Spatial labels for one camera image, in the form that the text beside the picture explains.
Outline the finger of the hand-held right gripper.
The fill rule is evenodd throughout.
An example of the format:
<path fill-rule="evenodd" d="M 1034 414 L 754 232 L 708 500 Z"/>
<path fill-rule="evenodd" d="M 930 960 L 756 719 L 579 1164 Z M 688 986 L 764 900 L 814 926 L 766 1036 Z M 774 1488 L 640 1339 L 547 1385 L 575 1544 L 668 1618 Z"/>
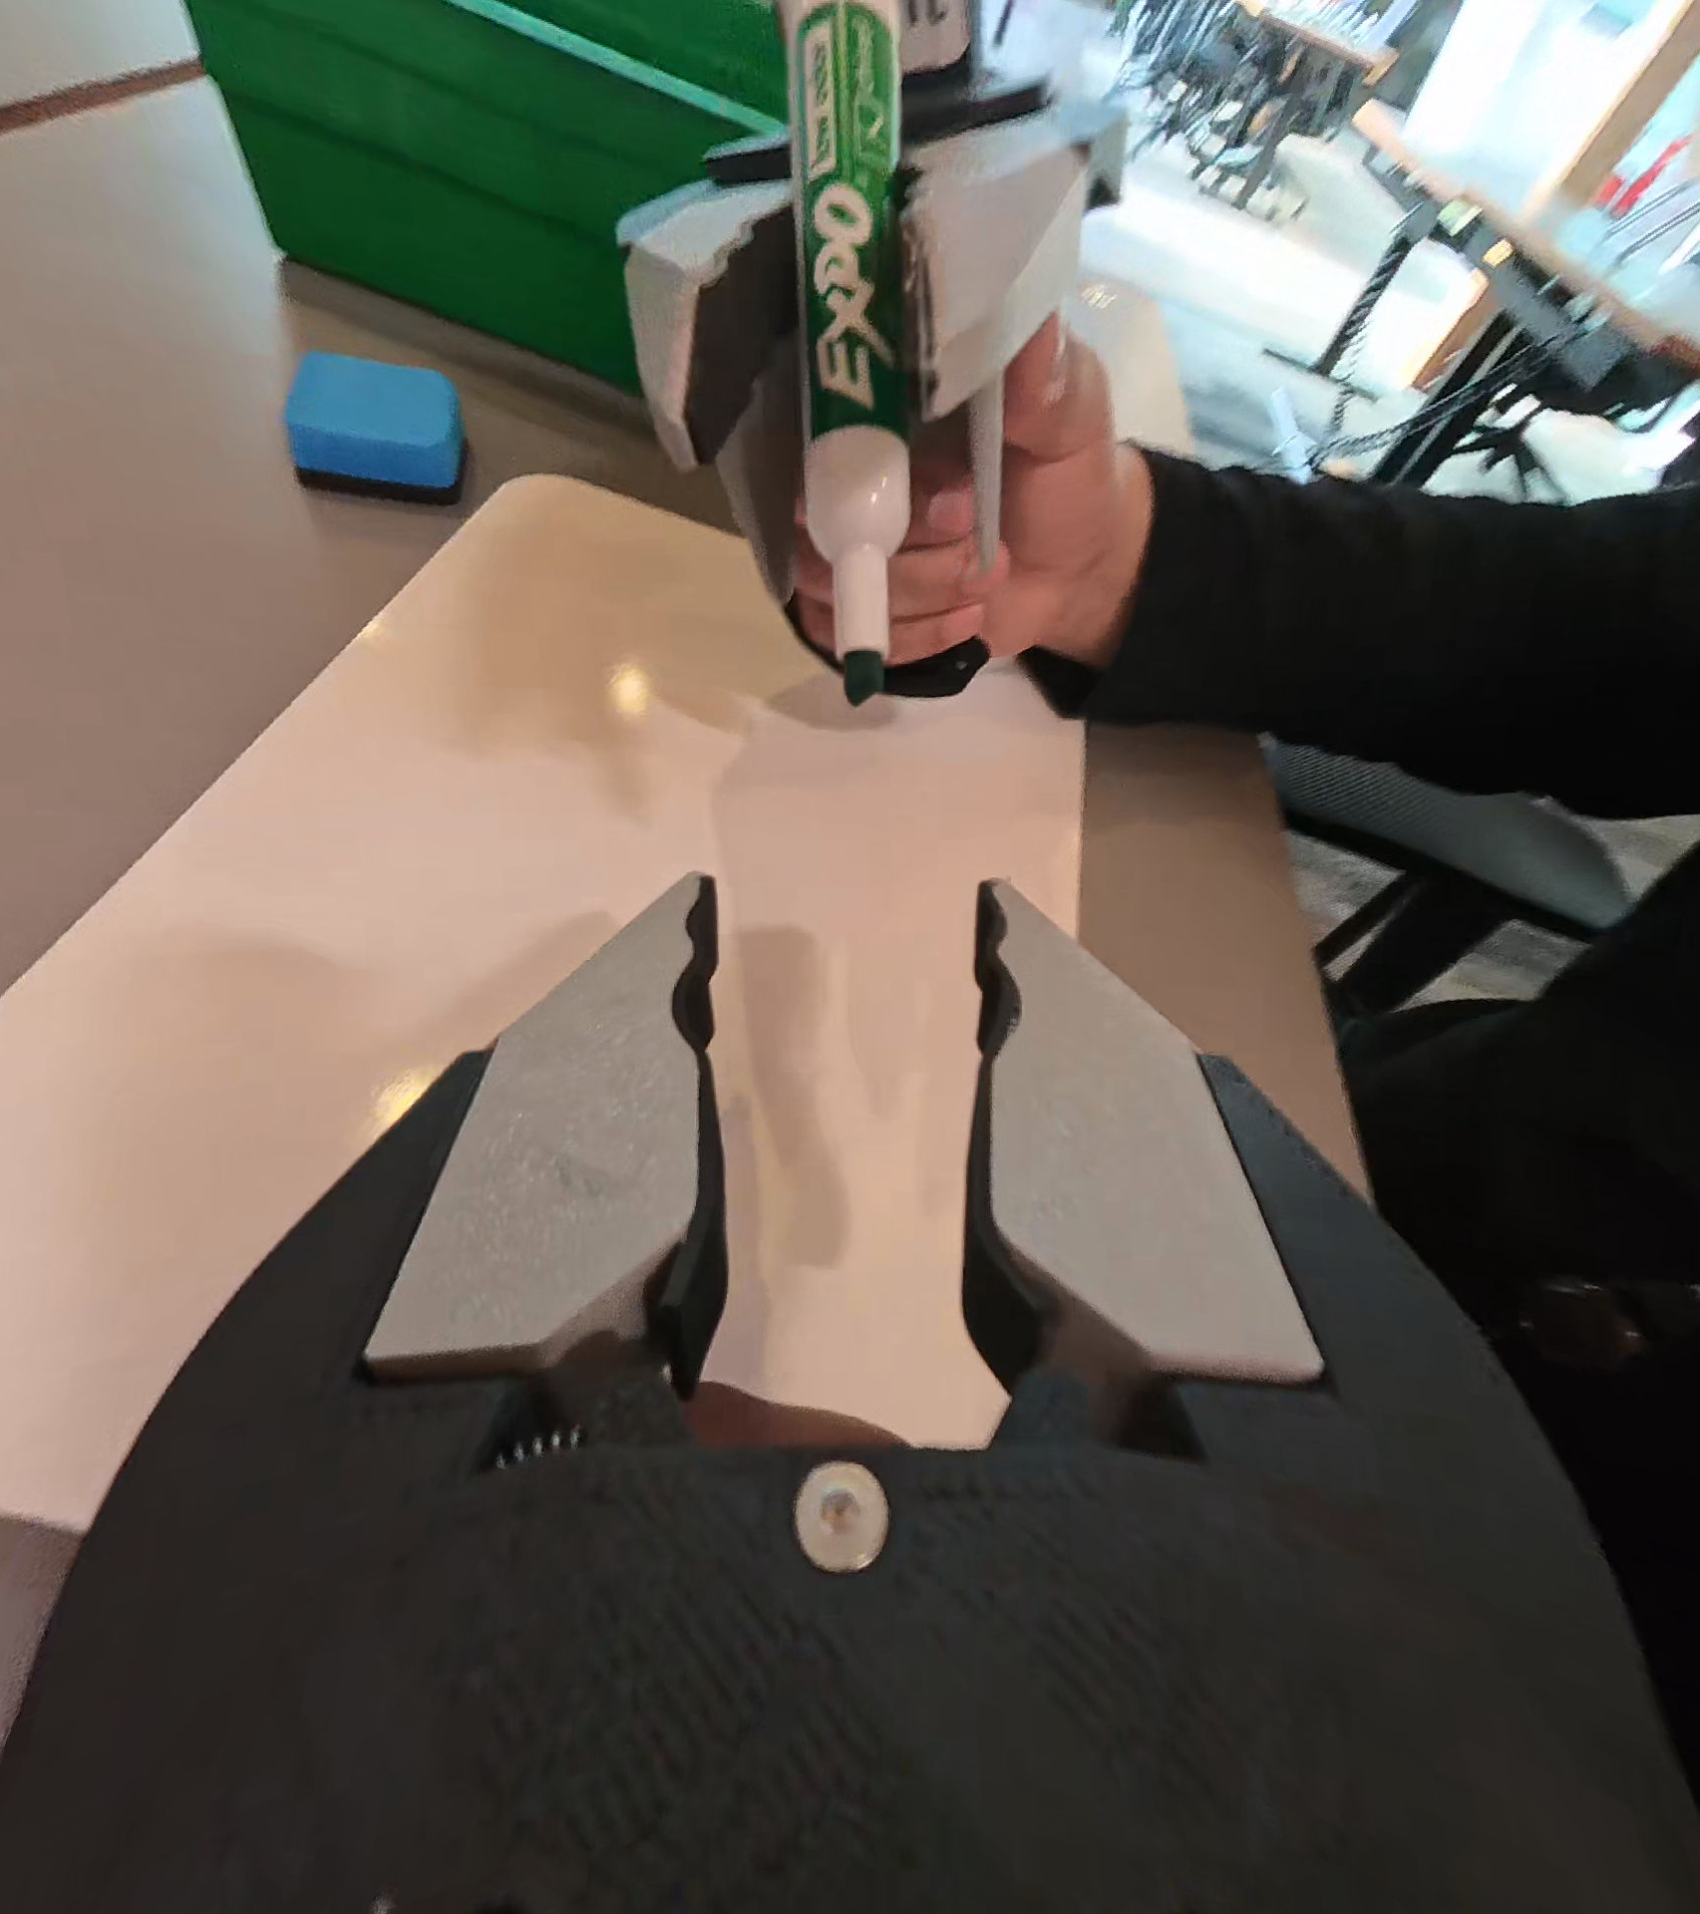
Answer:
<path fill-rule="evenodd" d="M 678 466 L 712 464 L 796 336 L 786 185 L 682 185 L 618 222 L 638 382 Z"/>
<path fill-rule="evenodd" d="M 918 145 L 906 173 L 910 414 L 948 418 L 1071 298 L 1091 169 L 1079 145 Z"/>

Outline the person's right hand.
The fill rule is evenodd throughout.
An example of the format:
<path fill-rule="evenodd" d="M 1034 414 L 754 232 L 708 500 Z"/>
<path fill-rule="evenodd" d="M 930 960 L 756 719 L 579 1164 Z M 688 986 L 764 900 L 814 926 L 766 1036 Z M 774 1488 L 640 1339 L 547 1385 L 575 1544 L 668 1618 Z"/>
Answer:
<path fill-rule="evenodd" d="M 1006 370 L 994 557 L 980 512 L 962 444 L 912 454 L 908 531 L 888 563 L 886 689 L 964 645 L 1107 669 L 1143 571 L 1151 474 L 1115 434 L 1101 360 L 1059 314 Z"/>

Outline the white whiteboard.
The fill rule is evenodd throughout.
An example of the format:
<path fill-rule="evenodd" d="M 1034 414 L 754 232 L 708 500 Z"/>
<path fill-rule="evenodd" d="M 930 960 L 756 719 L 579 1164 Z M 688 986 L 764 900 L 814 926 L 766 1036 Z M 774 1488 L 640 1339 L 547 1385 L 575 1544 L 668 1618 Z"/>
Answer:
<path fill-rule="evenodd" d="M 852 709 L 740 537 L 503 486 L 0 994 L 0 1516 L 84 1526 L 287 1227 L 686 872 L 740 1179 L 712 1375 L 984 1439 L 976 896 L 1075 928 L 1083 781 L 1016 667 Z"/>

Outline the blue whiteboard eraser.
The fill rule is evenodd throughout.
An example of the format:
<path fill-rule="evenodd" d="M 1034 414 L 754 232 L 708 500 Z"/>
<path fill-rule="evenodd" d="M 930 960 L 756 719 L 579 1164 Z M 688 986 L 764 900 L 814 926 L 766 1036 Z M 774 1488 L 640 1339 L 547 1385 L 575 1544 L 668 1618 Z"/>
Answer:
<path fill-rule="evenodd" d="M 463 496 L 469 432 L 439 370 L 313 348 L 291 372 L 283 422 L 307 490 L 421 506 Z"/>

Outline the person's right forearm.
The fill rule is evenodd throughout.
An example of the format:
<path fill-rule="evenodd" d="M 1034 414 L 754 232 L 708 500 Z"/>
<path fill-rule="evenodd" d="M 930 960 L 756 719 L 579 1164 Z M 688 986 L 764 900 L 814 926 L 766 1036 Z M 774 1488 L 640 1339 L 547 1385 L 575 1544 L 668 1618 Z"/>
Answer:
<path fill-rule="evenodd" d="M 1273 735 L 1604 819 L 1700 815 L 1700 488 L 1560 506 L 1147 466 L 1113 655 L 1032 657 L 1057 711 Z"/>

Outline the green plastic bin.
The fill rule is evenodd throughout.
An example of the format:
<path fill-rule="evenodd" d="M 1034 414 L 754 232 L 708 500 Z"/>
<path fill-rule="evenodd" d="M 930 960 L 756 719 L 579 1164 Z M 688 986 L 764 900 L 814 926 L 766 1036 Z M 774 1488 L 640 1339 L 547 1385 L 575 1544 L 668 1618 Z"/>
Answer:
<path fill-rule="evenodd" d="M 638 392 L 616 228 L 776 131 L 750 1 L 188 1 L 277 248 Z"/>

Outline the person's black top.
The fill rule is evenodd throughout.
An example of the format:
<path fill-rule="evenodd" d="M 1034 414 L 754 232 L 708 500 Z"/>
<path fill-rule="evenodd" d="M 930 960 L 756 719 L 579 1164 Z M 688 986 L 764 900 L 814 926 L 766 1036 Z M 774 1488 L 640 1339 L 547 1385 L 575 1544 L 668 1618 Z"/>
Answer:
<path fill-rule="evenodd" d="M 1375 1199 L 1574 1481 L 1700 1802 L 1700 845 L 1528 1002 L 1353 1034 Z"/>

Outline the green marker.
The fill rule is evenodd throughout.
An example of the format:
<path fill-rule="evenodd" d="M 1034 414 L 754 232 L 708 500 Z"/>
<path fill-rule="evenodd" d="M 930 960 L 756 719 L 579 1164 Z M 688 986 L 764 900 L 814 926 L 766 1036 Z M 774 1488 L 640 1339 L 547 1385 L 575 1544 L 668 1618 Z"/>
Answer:
<path fill-rule="evenodd" d="M 782 1 L 804 514 L 832 575 L 846 697 L 884 691 L 910 528 L 902 264 L 904 29 L 894 1 Z"/>

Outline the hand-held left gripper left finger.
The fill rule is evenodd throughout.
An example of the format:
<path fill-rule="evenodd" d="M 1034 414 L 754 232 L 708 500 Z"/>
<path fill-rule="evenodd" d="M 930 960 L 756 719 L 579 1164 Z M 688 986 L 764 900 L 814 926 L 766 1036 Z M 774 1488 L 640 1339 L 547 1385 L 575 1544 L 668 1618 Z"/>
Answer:
<path fill-rule="evenodd" d="M 694 1393 L 724 1309 L 716 968 L 716 882 L 686 872 L 489 1046 L 371 1375 L 628 1363 Z"/>

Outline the grey office chair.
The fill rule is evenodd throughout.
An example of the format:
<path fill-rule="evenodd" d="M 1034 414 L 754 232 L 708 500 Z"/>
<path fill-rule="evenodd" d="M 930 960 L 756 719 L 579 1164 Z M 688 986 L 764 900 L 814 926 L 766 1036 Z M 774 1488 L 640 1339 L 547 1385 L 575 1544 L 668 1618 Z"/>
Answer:
<path fill-rule="evenodd" d="M 1588 944 L 1634 906 L 1602 839 L 1528 795 L 1459 793 L 1277 739 L 1263 755 L 1293 831 L 1391 872 L 1315 942 L 1337 1028 L 1403 1008 L 1506 924 Z"/>

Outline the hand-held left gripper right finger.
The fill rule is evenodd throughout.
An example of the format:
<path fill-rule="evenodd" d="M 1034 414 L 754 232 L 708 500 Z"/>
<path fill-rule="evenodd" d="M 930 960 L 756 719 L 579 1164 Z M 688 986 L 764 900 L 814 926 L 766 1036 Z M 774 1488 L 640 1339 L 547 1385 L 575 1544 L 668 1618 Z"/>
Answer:
<path fill-rule="evenodd" d="M 962 1317 L 1012 1393 L 1309 1385 L 1325 1361 L 1197 1046 L 1004 878 L 976 902 Z"/>

